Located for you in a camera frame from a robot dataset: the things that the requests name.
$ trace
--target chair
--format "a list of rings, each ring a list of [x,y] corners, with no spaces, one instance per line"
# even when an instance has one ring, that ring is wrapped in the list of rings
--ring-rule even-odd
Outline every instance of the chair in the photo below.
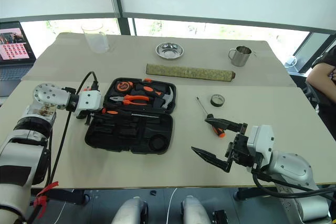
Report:
[[[333,138],[336,140],[336,104],[308,82],[306,82],[306,85],[306,97],[315,108]]]
[[[334,103],[329,100],[323,93],[321,93],[319,90],[314,88],[312,85],[310,85],[308,82],[306,82],[306,90],[305,95],[307,99],[310,101],[310,103],[316,103],[319,107],[327,107],[327,106],[333,106]]]

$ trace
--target stainless steel cup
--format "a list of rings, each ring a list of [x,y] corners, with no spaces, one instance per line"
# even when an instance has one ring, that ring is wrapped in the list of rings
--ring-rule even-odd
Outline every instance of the stainless steel cup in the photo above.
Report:
[[[235,53],[233,54],[233,57],[231,58],[230,53],[232,51],[234,51]],[[230,49],[228,56],[231,60],[232,65],[235,65],[237,67],[242,67],[247,62],[248,57],[250,56],[251,52],[252,52],[251,49],[249,49],[248,47],[239,46],[239,47]]]

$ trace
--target tabletop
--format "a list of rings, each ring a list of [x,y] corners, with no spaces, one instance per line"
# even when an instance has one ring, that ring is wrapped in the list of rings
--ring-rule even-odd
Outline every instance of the tabletop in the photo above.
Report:
[[[42,81],[21,82],[0,108],[0,144],[32,102],[33,88],[40,83]],[[77,88],[79,85],[79,82],[53,83],[59,87]],[[108,86],[109,83],[100,83],[103,95]],[[247,123],[247,136],[253,125],[272,125],[275,150],[298,153],[306,158],[313,168],[316,183],[336,183],[336,173],[331,172],[334,170],[336,143],[299,88],[211,84],[177,84],[176,88],[173,133],[165,154],[141,155],[92,148],[84,142],[88,128],[84,125],[85,120],[72,116],[54,180],[59,181],[61,188],[252,186],[252,175],[244,167],[234,163],[230,173],[225,173],[191,150],[191,146],[195,146],[225,159],[228,143],[236,134],[227,131],[224,138],[217,137],[211,126],[204,122],[205,114],[195,100],[197,95],[215,117]],[[210,105],[213,93],[225,97],[222,107]],[[52,163],[67,114],[66,111],[57,111]]]
[[[116,77],[152,78],[175,84],[214,86],[280,86],[296,87],[286,69],[276,58],[266,41],[186,39],[108,35],[110,50],[103,54],[92,52],[83,34],[62,33],[37,59],[23,80],[81,81],[82,73],[95,71],[102,82]],[[184,48],[176,60],[164,60],[155,53],[163,42],[174,42]],[[243,67],[235,67],[228,58],[231,48],[249,47],[253,53]],[[146,64],[232,70],[232,82],[151,76]]]

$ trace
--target person's hand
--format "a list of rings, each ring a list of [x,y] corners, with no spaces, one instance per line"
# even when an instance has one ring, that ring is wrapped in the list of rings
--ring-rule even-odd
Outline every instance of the person's hand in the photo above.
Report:
[[[336,68],[330,73],[331,80],[336,81]]]

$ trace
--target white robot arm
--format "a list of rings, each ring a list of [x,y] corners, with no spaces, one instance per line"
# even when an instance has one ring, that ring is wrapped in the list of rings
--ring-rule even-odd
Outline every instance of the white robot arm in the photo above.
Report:
[[[98,90],[75,94],[74,89],[61,89],[51,83],[34,89],[33,103],[0,146],[1,223],[22,223],[26,219],[31,186],[44,181],[50,162],[47,146],[56,109],[78,115],[84,110],[100,109],[100,100]]]
[[[212,126],[238,132],[230,142],[225,156],[227,161],[214,154],[192,147],[208,163],[229,172],[232,162],[247,167],[255,184],[271,196],[280,198],[289,221],[293,224],[331,224],[328,203],[323,195],[310,196],[318,190],[309,163],[298,154],[273,150],[274,134],[270,125],[253,126],[250,137],[245,136],[247,124],[237,124],[224,119],[205,119]],[[258,179],[274,182],[278,192],[263,188]]]

